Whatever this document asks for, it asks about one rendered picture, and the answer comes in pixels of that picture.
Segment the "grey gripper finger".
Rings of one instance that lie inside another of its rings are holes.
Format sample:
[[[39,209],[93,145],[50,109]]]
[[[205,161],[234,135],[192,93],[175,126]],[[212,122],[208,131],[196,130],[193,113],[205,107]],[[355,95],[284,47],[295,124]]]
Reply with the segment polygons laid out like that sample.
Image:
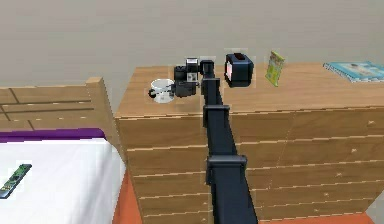
[[[170,97],[170,98],[173,98],[174,97],[174,85],[173,84],[170,84],[170,85],[167,85],[166,87],[162,87],[162,88],[158,88],[158,89],[155,89],[155,88],[151,88],[149,91],[148,91],[148,95],[151,97],[151,98],[156,98],[156,97]]]

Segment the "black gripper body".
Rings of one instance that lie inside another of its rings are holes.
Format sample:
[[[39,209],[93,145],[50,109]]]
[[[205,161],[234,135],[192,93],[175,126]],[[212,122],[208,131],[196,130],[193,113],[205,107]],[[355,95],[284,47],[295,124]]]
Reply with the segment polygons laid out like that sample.
[[[188,66],[174,67],[174,92],[177,97],[188,97],[196,94],[198,73]]]

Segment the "white mug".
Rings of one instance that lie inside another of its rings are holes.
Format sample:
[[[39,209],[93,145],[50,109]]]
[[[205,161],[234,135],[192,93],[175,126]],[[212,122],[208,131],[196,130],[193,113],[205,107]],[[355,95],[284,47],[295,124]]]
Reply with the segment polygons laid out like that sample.
[[[151,82],[148,95],[156,103],[169,103],[174,99],[174,92],[172,90],[173,86],[174,81],[171,79],[156,79]]]

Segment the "black box alarm clock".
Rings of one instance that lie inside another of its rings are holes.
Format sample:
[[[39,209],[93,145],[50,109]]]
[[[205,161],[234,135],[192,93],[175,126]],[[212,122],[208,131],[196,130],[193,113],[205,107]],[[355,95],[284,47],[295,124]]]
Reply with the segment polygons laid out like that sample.
[[[248,87],[251,84],[254,63],[243,53],[226,55],[225,80],[230,88]]]

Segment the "purple pillow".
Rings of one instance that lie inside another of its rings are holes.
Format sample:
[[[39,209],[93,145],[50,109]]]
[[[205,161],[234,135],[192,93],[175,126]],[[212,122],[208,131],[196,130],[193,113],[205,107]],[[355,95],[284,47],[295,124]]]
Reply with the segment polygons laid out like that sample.
[[[80,140],[92,138],[106,138],[106,136],[99,128],[0,132],[0,143],[42,140]]]

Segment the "wooden chest of drawers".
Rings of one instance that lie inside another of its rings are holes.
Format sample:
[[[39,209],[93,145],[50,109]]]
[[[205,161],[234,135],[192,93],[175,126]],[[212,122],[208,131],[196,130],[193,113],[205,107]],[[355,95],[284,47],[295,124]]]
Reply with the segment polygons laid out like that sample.
[[[290,63],[278,85],[258,65],[250,86],[223,87],[263,224],[369,224],[384,193],[384,83],[352,83],[319,63]],[[155,103],[168,67],[135,70],[116,114],[143,224],[213,224],[200,95]]]

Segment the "wooden bed white sheet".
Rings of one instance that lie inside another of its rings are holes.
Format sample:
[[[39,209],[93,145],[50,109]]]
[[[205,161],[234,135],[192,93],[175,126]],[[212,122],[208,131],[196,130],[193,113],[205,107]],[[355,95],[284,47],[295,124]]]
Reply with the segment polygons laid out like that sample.
[[[75,128],[106,138],[0,143],[0,188],[32,165],[0,199],[0,224],[112,224],[126,165],[103,79],[0,88],[0,132]]]

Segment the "black green remote control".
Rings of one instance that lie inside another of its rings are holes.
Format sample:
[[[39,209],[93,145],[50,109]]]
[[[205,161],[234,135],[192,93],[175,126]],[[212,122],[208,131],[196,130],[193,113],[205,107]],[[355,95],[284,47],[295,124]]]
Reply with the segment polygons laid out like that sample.
[[[0,199],[7,199],[31,168],[31,164],[21,164],[0,188]]]

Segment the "blue book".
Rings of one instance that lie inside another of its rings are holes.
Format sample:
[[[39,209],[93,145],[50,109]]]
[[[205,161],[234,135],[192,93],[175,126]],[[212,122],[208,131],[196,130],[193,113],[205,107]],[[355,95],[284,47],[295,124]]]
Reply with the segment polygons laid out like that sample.
[[[370,61],[328,62],[323,67],[350,82],[384,82],[384,66]]]

